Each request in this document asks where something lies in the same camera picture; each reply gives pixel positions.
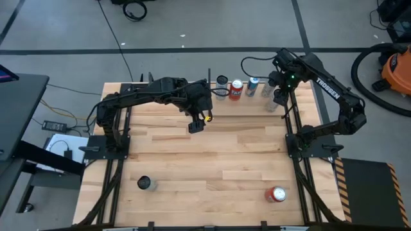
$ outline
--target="wooden table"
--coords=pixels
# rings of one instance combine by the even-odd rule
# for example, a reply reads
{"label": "wooden table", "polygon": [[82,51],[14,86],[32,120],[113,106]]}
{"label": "wooden table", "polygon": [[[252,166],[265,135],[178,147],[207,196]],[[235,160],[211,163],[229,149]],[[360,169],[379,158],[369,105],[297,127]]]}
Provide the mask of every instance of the wooden table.
{"label": "wooden table", "polygon": [[[118,91],[120,85],[106,83],[103,97]],[[173,105],[134,107],[116,226],[146,227],[149,221],[155,226],[248,226],[260,225],[260,221],[302,225],[295,173],[284,141],[284,110],[265,111],[268,98],[260,97],[262,87],[260,84],[253,98],[243,93],[239,101],[218,101],[213,95],[213,121],[203,132],[192,135],[187,130],[191,118]],[[302,123],[320,124],[311,85],[301,83],[295,94]],[[94,132],[103,134],[98,127]],[[314,158],[310,161],[318,194],[344,219],[331,164]],[[86,169],[73,223],[81,221],[100,196],[105,166],[106,160],[99,160]],[[142,175],[157,179],[156,191],[137,187]],[[268,203],[264,198],[265,189],[275,185],[286,189],[288,197],[282,203]],[[309,194],[306,196],[314,220]]]}

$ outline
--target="red soda can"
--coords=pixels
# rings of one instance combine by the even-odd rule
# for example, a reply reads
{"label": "red soda can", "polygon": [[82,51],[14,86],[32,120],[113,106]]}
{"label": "red soda can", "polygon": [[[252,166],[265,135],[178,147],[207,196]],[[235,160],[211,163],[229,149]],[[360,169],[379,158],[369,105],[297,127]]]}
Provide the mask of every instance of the red soda can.
{"label": "red soda can", "polygon": [[243,82],[241,80],[234,80],[230,84],[230,95],[229,99],[233,101],[237,101],[241,97],[241,93],[243,92]]}
{"label": "red soda can", "polygon": [[265,199],[268,202],[282,202],[287,198],[287,194],[285,193],[285,189],[280,186],[274,186],[269,188],[265,191]]}

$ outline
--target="vacuum hose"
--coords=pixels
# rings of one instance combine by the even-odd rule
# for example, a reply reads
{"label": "vacuum hose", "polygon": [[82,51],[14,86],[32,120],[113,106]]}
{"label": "vacuum hose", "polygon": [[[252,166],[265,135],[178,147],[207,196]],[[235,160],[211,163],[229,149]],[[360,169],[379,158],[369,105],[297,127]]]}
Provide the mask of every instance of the vacuum hose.
{"label": "vacuum hose", "polygon": [[353,66],[351,67],[351,79],[353,80],[354,86],[357,88],[359,92],[361,92],[365,97],[370,99],[372,102],[376,103],[377,105],[393,112],[399,115],[411,117],[411,110],[406,110],[404,108],[397,107],[395,105],[392,105],[381,98],[377,97],[374,95],[372,92],[370,92],[368,89],[362,85],[360,80],[358,79],[358,66],[362,62],[362,60],[371,54],[372,52],[386,52],[386,51],[393,51],[393,52],[398,52],[402,50],[402,46],[399,44],[377,44],[375,46],[370,47],[369,49],[366,49],[363,51],[358,57],[355,59]]}

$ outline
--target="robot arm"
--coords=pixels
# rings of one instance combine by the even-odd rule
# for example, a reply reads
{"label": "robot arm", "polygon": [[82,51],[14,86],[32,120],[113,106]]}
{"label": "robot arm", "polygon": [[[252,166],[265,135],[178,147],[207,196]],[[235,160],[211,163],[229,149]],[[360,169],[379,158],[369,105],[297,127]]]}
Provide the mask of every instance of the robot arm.
{"label": "robot arm", "polygon": [[119,132],[113,129],[117,111],[122,108],[156,102],[160,104],[172,103],[193,118],[188,125],[189,133],[201,132],[206,125],[199,114],[213,109],[211,90],[207,80],[188,83],[184,78],[164,77],[153,81],[147,87],[130,92],[116,92],[107,95],[97,104],[97,125],[102,127],[107,138],[106,148],[116,151],[121,148]]}
{"label": "robot arm", "polygon": [[279,86],[275,90],[276,103],[286,105],[289,93],[300,81],[312,80],[340,105],[340,113],[336,121],[316,127],[305,125],[296,134],[291,135],[289,139],[293,145],[289,148],[292,150],[304,151],[320,136],[354,134],[366,123],[363,99],[350,92],[350,88],[346,88],[330,75],[313,53],[298,57],[291,55],[287,49],[282,49],[274,58],[273,64],[281,69],[281,72],[274,71],[269,76],[271,83]]}

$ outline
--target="silver can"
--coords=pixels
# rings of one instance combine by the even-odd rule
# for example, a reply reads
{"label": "silver can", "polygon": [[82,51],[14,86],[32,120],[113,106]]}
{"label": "silver can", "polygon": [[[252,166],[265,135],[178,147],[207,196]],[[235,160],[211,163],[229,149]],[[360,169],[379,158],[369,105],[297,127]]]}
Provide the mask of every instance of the silver can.
{"label": "silver can", "polygon": [[[217,77],[216,88],[225,88],[226,89],[227,85],[228,85],[228,82],[229,82],[229,79],[227,77],[221,75],[221,76]],[[217,94],[221,94],[221,95],[225,95],[225,94],[229,93],[226,90],[216,90],[216,92],[217,92]],[[216,95],[216,99],[224,100],[225,96],[217,96]]]}
{"label": "silver can", "polygon": [[148,176],[142,176],[138,181],[137,181],[137,186],[141,190],[146,190],[146,191],[154,191],[155,188],[157,188],[157,182],[153,180],[152,178]]}
{"label": "silver can", "polygon": [[270,93],[270,99],[268,100],[268,102],[265,104],[265,110],[267,110],[267,112],[274,112],[277,107],[279,106],[278,103],[274,102],[274,91]]}
{"label": "silver can", "polygon": [[269,81],[266,81],[264,83],[263,90],[261,90],[261,96],[263,96],[264,98],[270,97],[270,94],[272,94],[274,90],[274,87],[270,86],[268,82]]}

